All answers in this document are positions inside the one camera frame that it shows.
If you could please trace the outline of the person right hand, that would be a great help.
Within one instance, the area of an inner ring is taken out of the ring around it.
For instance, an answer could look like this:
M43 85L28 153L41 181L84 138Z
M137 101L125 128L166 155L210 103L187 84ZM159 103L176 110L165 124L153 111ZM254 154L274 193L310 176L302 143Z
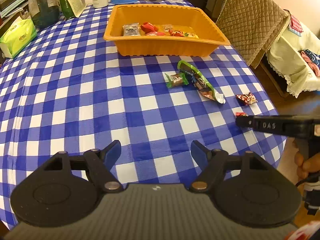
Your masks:
M320 155L319 153L305 159L300 153L300 150L295 146L297 153L295 154L295 164L297 165L297 176L300 180L308 177L310 173L319 172L320 170Z

